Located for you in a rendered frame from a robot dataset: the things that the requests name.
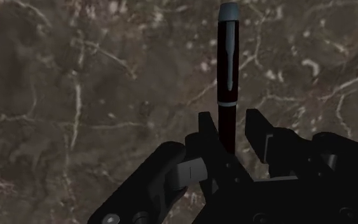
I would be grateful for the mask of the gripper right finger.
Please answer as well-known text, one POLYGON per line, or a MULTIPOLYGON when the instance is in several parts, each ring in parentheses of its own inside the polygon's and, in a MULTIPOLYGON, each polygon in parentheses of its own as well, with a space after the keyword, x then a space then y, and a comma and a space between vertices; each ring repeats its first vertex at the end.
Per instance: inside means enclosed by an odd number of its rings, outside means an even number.
POLYGON ((332 132, 304 139, 248 109, 245 136, 271 178, 254 224, 358 224, 358 142, 332 132))

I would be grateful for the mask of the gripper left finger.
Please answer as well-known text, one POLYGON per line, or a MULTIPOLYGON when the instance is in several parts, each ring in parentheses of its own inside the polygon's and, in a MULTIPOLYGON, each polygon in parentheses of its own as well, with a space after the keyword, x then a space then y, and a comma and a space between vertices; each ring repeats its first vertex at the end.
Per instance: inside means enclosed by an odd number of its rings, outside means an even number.
POLYGON ((90 215, 86 224, 162 224, 193 183, 206 199, 217 188, 225 154, 209 112, 198 114, 198 131, 184 143, 167 141, 90 215))

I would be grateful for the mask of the black pen with grey cap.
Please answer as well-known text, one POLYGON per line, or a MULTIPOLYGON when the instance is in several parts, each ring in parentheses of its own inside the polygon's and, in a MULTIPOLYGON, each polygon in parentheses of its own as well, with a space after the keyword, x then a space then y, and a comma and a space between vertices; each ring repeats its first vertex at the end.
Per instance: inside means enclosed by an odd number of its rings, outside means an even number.
POLYGON ((239 7, 223 3, 217 23, 217 105, 219 140, 235 153, 238 101, 239 7))

